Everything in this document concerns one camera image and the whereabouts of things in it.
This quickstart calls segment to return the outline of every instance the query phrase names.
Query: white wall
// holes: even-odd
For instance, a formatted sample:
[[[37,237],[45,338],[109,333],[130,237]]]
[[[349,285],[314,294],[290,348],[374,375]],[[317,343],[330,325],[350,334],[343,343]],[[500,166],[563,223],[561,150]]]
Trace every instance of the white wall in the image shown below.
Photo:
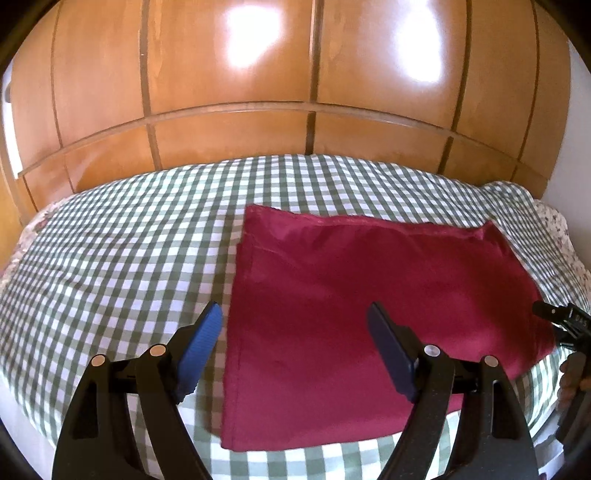
[[[570,46],[569,115],[543,201],[561,212],[574,249],[591,268],[591,73]]]
[[[2,103],[2,121],[4,122],[4,138],[6,139],[6,148],[8,150],[8,158],[10,160],[10,165],[12,165],[12,173],[14,178],[17,178],[17,175],[22,171],[22,162],[21,156],[18,153],[17,147],[17,135],[14,132],[14,121],[12,118],[12,104],[7,103],[6,99],[6,88],[10,84],[10,80],[12,78],[12,62],[8,66],[7,70],[4,72],[4,75],[0,80],[2,80],[2,88],[0,89],[2,99],[0,103]]]
[[[56,449],[25,417],[21,406],[12,396],[6,379],[0,376],[0,419],[27,462],[41,479],[50,480]]]

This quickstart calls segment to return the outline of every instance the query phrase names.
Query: metal screw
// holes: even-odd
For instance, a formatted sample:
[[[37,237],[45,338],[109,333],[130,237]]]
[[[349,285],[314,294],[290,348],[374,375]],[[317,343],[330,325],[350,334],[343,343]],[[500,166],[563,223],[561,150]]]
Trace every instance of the metal screw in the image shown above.
[[[484,363],[486,363],[489,367],[497,367],[499,365],[499,361],[492,355],[487,355],[484,357]]]
[[[426,345],[424,350],[428,356],[439,356],[441,353],[441,350],[435,345]]]
[[[90,361],[90,364],[93,367],[100,367],[104,363],[105,363],[105,356],[104,355],[95,355],[94,357],[92,357],[92,360]]]
[[[154,345],[150,348],[150,355],[152,356],[162,356],[166,353],[166,347],[164,345]]]

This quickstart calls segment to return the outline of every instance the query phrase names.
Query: wooden panel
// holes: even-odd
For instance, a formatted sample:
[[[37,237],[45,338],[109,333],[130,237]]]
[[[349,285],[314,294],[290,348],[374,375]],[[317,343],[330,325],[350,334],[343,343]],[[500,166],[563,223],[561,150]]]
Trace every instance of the wooden panel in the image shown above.
[[[540,33],[540,76],[530,131],[521,161],[547,179],[562,145],[570,98],[570,53],[566,35],[535,6]]]
[[[542,198],[548,185],[548,180],[523,164],[518,164],[517,171],[513,177],[513,182],[528,189],[532,197],[535,199]]]
[[[306,112],[205,113],[155,125],[163,168],[304,153]]]
[[[312,0],[152,0],[151,109],[307,100]]]
[[[443,174],[449,179],[480,186],[490,181],[510,180],[515,163],[497,150],[455,138]]]
[[[530,0],[472,2],[472,43],[457,131],[517,158],[534,97]]]
[[[2,224],[0,268],[4,268],[18,242],[22,225],[19,220],[18,209],[12,201],[12,196],[2,174],[0,174],[0,222]]]
[[[143,116],[142,0],[67,0],[57,24],[54,89],[64,145]]]
[[[314,153],[386,161],[435,173],[446,140],[419,128],[318,113]]]
[[[27,218],[32,219],[37,214],[37,208],[33,203],[33,199],[29,194],[29,189],[27,184],[25,183],[24,177],[18,177],[15,180],[15,184],[17,186],[18,197],[21,200],[22,206],[25,210],[25,214]]]
[[[75,192],[154,171],[146,127],[97,140],[65,154],[64,159]]]
[[[465,42],[465,0],[326,0],[318,100],[450,128]]]
[[[58,7],[39,21],[14,57],[12,117],[25,168],[60,148],[51,98],[51,41]]]
[[[50,158],[25,174],[25,181],[38,210],[74,193],[61,155]]]

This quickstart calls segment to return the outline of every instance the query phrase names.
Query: bed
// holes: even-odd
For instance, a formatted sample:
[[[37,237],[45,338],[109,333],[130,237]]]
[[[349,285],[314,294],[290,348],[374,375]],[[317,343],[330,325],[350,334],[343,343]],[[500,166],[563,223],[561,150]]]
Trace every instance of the bed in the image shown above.
[[[193,323],[209,300],[227,316],[236,244],[251,203],[459,227],[493,220],[545,301],[572,301],[589,311],[589,273],[562,218],[516,184],[474,187],[396,164],[328,155],[250,157],[143,174],[39,214],[0,284],[0,374],[50,445],[91,356],[139,355]],[[284,452],[222,449],[225,351],[222,329],[196,393],[179,406],[214,479],[377,477],[399,435]],[[553,409],[565,358],[556,350],[514,382],[532,433]],[[159,476],[136,397],[130,409],[147,472]],[[457,413],[447,418],[430,478],[445,469],[458,419]],[[50,471],[47,464],[38,469],[45,476]]]

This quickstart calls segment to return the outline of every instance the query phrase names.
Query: red fabric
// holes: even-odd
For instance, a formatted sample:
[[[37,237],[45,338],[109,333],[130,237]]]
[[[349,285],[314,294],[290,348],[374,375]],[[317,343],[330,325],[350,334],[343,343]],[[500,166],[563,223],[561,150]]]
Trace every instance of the red fabric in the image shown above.
[[[461,229],[361,216],[246,209],[236,257],[224,374],[222,446],[283,450],[404,428],[366,327],[380,301],[423,343],[515,378],[550,353],[540,294],[491,222]],[[461,408],[454,395],[449,411]]]

